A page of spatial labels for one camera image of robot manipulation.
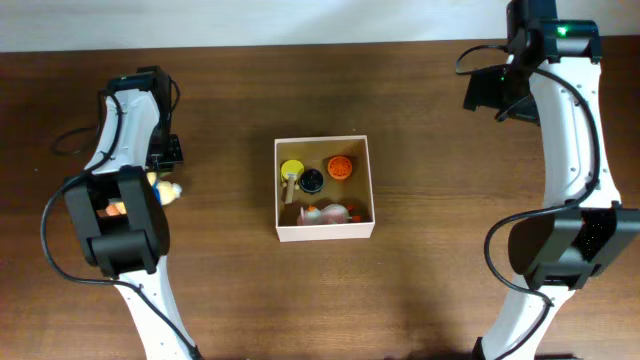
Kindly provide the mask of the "tan plush bunny blue scarf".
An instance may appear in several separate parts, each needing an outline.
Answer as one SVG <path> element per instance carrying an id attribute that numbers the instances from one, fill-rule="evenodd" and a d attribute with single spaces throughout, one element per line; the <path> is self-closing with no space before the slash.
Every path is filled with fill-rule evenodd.
<path id="1" fill-rule="evenodd" d="M 182 187 L 179 184 L 163 180 L 157 172 L 148 172 L 146 177 L 161 206 L 169 205 L 181 197 Z M 126 213 L 124 202 L 118 199 L 110 199 L 107 206 L 98 211 L 98 215 L 101 217 L 119 216 Z"/>

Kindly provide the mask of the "yellow rattle drum toy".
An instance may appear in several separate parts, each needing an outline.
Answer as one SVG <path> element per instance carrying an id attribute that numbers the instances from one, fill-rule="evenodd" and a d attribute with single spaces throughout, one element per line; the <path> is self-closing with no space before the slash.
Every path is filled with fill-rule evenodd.
<path id="1" fill-rule="evenodd" d="M 286 160 L 281 166 L 281 177 L 284 180 L 286 194 L 285 204 L 293 202 L 295 186 L 298 178 L 304 172 L 304 164 L 299 160 Z"/>

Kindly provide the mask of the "black round cap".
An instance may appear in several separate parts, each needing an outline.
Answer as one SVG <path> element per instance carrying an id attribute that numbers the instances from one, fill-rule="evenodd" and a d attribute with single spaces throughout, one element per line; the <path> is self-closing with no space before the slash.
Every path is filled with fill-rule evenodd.
<path id="1" fill-rule="evenodd" d="M 311 168 L 300 176 L 298 184 L 303 192 L 316 194 L 324 187 L 324 176 L 319 170 Z"/>

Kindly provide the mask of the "white cardboard box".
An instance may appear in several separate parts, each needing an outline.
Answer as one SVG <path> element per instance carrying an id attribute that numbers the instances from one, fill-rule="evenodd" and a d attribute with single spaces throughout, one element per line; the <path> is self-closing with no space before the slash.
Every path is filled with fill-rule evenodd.
<path id="1" fill-rule="evenodd" d="M 374 193 L 365 135 L 325 136 L 276 139 L 274 149 L 275 229 L 282 242 L 369 238 L 376 224 Z M 352 173 L 337 180 L 328 173 L 329 162 L 336 156 L 351 161 Z M 286 176 L 282 166 L 298 160 L 305 170 L 322 173 L 322 189 L 309 194 L 301 189 L 293 192 L 290 204 L 285 202 Z M 318 210 L 339 204 L 349 210 L 350 219 L 342 224 L 300 225 L 301 215 L 313 207 Z"/>

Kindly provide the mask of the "orange lattice ball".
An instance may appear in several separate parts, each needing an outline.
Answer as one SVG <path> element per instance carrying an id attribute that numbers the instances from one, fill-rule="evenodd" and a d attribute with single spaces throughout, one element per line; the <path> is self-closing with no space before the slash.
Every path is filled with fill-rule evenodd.
<path id="1" fill-rule="evenodd" d="M 327 172 L 335 180 L 345 180 L 351 176 L 353 165 L 348 157 L 337 155 L 329 159 Z"/>

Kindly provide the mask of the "pink duck toy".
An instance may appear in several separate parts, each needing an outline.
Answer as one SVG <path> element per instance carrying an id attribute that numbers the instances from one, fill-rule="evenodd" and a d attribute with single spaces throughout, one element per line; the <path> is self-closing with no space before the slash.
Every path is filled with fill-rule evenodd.
<path id="1" fill-rule="evenodd" d="M 323 209 L 314 206 L 301 208 L 297 218 L 298 226 L 334 225 L 359 223 L 363 220 L 360 215 L 351 214 L 352 207 L 340 204 L 330 204 Z"/>

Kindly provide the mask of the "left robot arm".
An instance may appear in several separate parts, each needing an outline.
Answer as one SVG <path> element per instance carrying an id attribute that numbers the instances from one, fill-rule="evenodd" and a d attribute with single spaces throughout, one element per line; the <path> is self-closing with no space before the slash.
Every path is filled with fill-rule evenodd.
<path id="1" fill-rule="evenodd" d="M 109 80 L 94 155 L 62 191 L 85 261 L 100 270 L 98 284 L 122 296 L 149 359 L 201 356 L 169 283 L 169 224 L 148 179 L 182 161 L 170 131 L 179 96 L 158 66 Z"/>

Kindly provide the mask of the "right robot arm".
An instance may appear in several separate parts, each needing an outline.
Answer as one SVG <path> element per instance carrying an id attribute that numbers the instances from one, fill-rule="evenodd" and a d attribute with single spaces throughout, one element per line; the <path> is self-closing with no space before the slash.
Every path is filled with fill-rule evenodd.
<path id="1" fill-rule="evenodd" d="M 543 205 L 506 217 L 513 277 L 476 359 L 531 359 L 561 306 L 602 274 L 639 234 L 611 175 L 599 109 L 602 46 L 591 20 L 563 20 L 552 1 L 506 8 L 502 64 L 468 72 L 463 106 L 496 120 L 539 126 L 545 161 Z"/>

